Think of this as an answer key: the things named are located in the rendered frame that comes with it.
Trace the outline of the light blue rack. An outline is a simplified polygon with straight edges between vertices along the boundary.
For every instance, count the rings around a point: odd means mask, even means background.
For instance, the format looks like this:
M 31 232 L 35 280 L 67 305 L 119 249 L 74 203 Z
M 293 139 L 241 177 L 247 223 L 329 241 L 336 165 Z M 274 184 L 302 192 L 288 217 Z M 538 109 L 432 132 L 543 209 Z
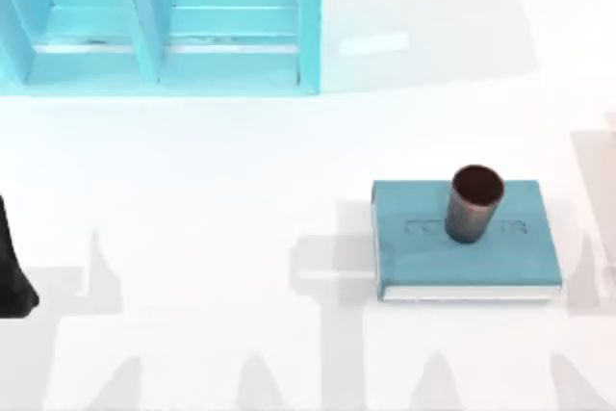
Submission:
M 321 0 L 0 0 L 0 95 L 320 88 Z

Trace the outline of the brown cup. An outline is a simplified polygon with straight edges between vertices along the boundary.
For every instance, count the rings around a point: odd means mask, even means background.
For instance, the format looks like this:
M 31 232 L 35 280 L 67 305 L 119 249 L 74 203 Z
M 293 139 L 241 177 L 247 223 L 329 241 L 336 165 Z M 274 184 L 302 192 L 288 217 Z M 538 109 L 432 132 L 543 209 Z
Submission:
M 477 242 L 504 196 L 504 182 L 491 168 L 467 165 L 451 179 L 445 231 L 462 244 Z

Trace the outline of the teal book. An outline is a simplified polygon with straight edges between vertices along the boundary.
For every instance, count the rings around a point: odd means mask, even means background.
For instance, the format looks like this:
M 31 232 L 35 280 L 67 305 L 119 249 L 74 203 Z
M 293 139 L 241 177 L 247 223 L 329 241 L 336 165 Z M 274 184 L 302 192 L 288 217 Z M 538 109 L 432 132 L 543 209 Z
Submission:
M 550 300 L 562 273 L 537 182 L 510 180 L 478 242 L 449 237 L 448 180 L 376 180 L 376 294 L 387 302 Z

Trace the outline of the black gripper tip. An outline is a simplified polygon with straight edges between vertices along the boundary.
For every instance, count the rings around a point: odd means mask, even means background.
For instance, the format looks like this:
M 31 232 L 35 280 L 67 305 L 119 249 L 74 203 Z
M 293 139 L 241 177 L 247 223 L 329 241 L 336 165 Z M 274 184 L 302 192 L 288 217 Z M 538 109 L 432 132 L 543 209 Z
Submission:
M 39 294 L 18 263 L 0 195 L 0 319 L 24 319 L 39 306 Z

